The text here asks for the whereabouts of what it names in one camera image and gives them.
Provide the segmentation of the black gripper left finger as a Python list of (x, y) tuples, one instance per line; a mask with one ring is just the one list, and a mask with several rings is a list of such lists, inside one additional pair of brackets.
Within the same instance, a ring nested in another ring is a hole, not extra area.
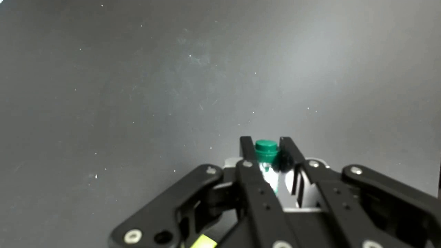
[[(216, 248), (299, 248), (286, 213), (263, 180), (255, 141), (242, 137), (240, 152), (235, 166), (201, 165), (140, 207), (110, 232), (109, 248), (190, 248), (227, 211), (237, 224)], [(278, 156), (274, 167), (292, 170)]]

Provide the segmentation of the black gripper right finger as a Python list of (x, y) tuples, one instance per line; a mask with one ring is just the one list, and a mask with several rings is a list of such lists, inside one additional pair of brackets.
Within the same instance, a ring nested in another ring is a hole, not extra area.
[(439, 200), (361, 165), (340, 173), (280, 138), (281, 160), (317, 191), (342, 248), (441, 248)]

